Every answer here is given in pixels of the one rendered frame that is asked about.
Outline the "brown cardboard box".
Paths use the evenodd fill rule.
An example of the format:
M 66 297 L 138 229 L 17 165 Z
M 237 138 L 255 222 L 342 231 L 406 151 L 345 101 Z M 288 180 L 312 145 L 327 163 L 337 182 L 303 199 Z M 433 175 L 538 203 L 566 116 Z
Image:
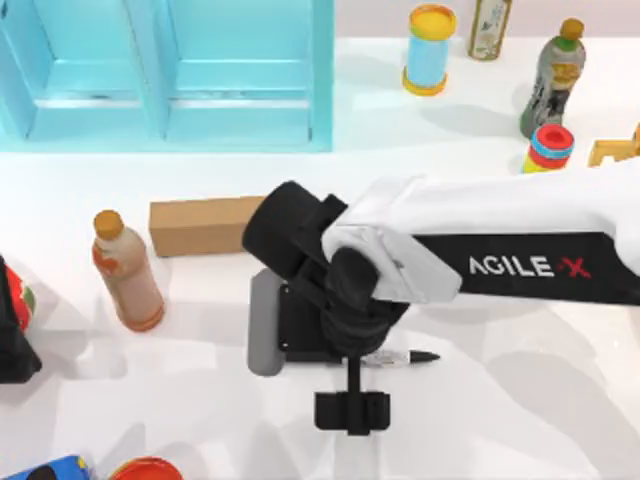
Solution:
M 264 197 L 151 202 L 149 233 L 158 257 L 235 254 Z

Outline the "pale grey rounded box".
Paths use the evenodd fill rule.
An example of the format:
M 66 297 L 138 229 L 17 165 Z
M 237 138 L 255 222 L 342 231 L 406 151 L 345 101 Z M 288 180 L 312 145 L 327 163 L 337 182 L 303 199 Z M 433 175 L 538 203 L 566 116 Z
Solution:
M 247 366 L 255 375 L 272 377 L 285 364 L 279 347 L 279 292 L 281 279 L 264 268 L 251 280 Z

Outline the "red and green can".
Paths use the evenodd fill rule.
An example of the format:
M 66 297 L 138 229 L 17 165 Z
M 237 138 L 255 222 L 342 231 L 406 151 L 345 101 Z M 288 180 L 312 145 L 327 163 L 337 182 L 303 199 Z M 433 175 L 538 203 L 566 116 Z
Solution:
M 7 280 L 19 327 L 25 332 L 34 316 L 36 297 L 30 286 L 10 267 L 6 267 Z

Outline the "blue can with yellow ends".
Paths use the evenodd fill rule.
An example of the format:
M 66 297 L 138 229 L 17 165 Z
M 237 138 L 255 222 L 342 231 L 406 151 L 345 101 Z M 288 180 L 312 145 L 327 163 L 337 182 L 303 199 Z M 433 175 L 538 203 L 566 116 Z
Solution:
M 437 95 L 447 82 L 449 40 L 456 31 L 456 15 L 441 4 L 422 4 L 411 11 L 408 26 L 403 86 L 414 95 Z

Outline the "orange bottle with yellow cap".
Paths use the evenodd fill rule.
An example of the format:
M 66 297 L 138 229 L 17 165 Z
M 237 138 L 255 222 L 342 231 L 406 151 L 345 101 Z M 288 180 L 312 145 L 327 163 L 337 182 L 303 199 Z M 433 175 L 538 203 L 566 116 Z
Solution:
M 93 226 L 93 263 L 111 295 L 119 320 L 134 332 L 151 330 L 164 316 L 165 301 L 153 276 L 144 241 L 114 210 L 99 212 Z

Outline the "green bottle with yellow cap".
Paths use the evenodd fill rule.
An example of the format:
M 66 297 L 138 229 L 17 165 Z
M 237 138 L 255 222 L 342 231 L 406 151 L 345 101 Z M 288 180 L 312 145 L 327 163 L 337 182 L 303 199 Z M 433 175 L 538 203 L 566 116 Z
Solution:
M 544 45 L 531 97 L 520 116 L 524 137 L 530 139 L 543 125 L 563 123 L 566 104 L 586 62 L 583 33 L 583 22 L 568 18 L 559 33 Z

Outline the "black marker pen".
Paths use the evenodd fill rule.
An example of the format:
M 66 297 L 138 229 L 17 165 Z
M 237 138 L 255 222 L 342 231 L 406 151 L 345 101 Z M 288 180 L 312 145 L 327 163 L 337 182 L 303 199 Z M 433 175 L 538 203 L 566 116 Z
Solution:
M 427 364 L 439 359 L 438 354 L 428 351 L 381 349 L 362 357 L 361 364 L 371 368 L 391 368 Z

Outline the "light blue rack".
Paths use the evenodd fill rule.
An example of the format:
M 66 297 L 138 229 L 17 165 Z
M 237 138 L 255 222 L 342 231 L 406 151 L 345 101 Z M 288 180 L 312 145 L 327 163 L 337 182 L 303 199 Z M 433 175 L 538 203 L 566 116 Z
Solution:
M 333 145 L 334 0 L 0 0 L 0 151 Z

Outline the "stack of coloured rings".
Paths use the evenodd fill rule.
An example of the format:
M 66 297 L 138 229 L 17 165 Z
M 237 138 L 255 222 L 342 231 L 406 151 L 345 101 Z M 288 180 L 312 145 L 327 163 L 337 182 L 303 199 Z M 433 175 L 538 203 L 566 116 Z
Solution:
M 574 135 L 565 127 L 545 124 L 532 134 L 523 172 L 536 173 L 564 168 L 573 152 Z

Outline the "beige labelled bottle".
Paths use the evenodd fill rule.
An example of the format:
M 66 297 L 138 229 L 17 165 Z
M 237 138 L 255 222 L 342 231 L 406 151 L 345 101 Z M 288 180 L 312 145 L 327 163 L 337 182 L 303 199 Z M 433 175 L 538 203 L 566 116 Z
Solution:
M 513 0 L 476 0 L 467 53 L 477 61 L 496 60 L 501 52 Z

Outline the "yellow wooden object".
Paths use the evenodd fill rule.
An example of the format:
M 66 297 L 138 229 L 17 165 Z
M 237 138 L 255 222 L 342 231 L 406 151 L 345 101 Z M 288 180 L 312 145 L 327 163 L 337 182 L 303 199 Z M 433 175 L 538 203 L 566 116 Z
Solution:
M 640 157 L 640 122 L 630 139 L 596 140 L 589 154 L 587 166 L 599 167 L 607 157 L 621 162 Z

